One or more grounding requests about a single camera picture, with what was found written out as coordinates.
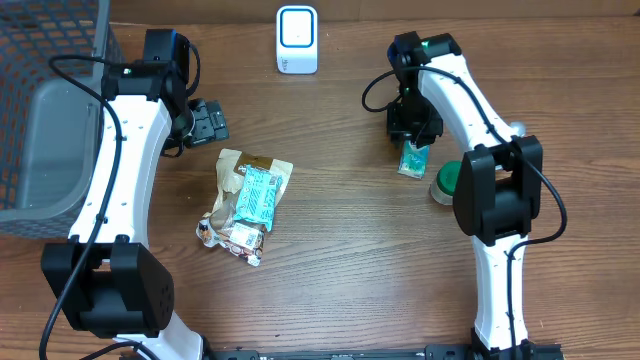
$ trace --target green lid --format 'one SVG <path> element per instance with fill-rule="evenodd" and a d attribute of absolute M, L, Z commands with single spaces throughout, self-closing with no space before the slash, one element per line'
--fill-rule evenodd
<path fill-rule="evenodd" d="M 453 196 L 453 192 L 456 190 L 456 183 L 458 182 L 458 173 L 460 173 L 460 161 L 449 161 L 444 164 L 442 169 L 438 171 L 437 182 L 438 189 L 443 193 Z"/>

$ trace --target blue packet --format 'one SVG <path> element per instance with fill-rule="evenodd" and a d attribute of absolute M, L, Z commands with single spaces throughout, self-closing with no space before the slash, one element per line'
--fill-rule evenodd
<path fill-rule="evenodd" d="M 247 165 L 233 220 L 263 224 L 267 231 L 271 231 L 280 185 L 280 175 Z"/>
<path fill-rule="evenodd" d="M 420 149 L 411 141 L 405 140 L 402 145 L 402 157 L 398 166 L 398 174 L 407 175 L 412 178 L 422 179 L 427 171 L 427 158 L 429 156 L 429 145 Z"/>

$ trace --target wooden surface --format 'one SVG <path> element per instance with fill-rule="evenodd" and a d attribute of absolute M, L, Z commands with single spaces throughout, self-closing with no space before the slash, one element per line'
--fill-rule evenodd
<path fill-rule="evenodd" d="M 640 0 L 301 0 L 321 21 L 631 16 Z M 276 21 L 287 0 L 112 0 L 111 21 L 233 24 Z"/>
<path fill-rule="evenodd" d="M 218 349 L 416 348 L 469 341 L 476 276 L 469 239 L 427 194 L 448 160 L 448 132 L 426 178 L 396 174 L 399 153 L 383 114 L 360 106 L 387 71 L 393 36 L 452 32 L 478 85 L 508 121 L 545 150 L 544 170 L 569 211 L 556 243 L 527 250 L 530 339 L 561 343 L 567 359 L 637 359 L 640 345 L 640 23 L 637 18 L 323 23 L 315 76 L 276 72 L 272 25 L 177 28 L 199 47 L 197 95 L 220 100 L 231 139 L 161 159 L 152 196 L 151 250 L 171 271 L 176 310 Z M 117 27 L 129 60 L 142 27 Z M 380 84 L 369 99 L 394 97 Z M 215 197 L 223 147 L 295 165 L 252 268 L 194 236 Z M 558 212 L 543 192 L 533 236 Z M 0 358 L 33 359 L 54 297 L 40 273 L 43 241 L 0 240 Z M 51 359 L 106 344 L 64 317 Z"/>

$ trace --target crumpled plastic wrapper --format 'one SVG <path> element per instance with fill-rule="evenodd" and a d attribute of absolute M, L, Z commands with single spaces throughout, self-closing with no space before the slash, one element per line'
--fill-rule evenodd
<path fill-rule="evenodd" d="M 267 229 L 263 224 L 234 220 L 236 204 L 242 190 L 247 165 L 269 171 L 280 177 L 276 191 L 276 206 L 289 183 L 293 164 L 277 159 L 253 156 L 237 150 L 223 149 L 216 163 L 218 196 L 211 212 L 205 213 L 198 223 L 196 235 L 205 246 L 222 246 L 252 266 L 260 265 Z"/>

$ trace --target gray plastic bin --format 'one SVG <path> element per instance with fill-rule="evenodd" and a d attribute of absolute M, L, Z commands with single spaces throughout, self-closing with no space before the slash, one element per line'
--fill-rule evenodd
<path fill-rule="evenodd" d="M 0 3 L 0 232 L 66 237 L 89 189 L 99 147 L 99 103 L 60 79 L 57 54 L 124 61 L 107 0 Z M 60 61 L 100 91 L 102 64 Z"/>

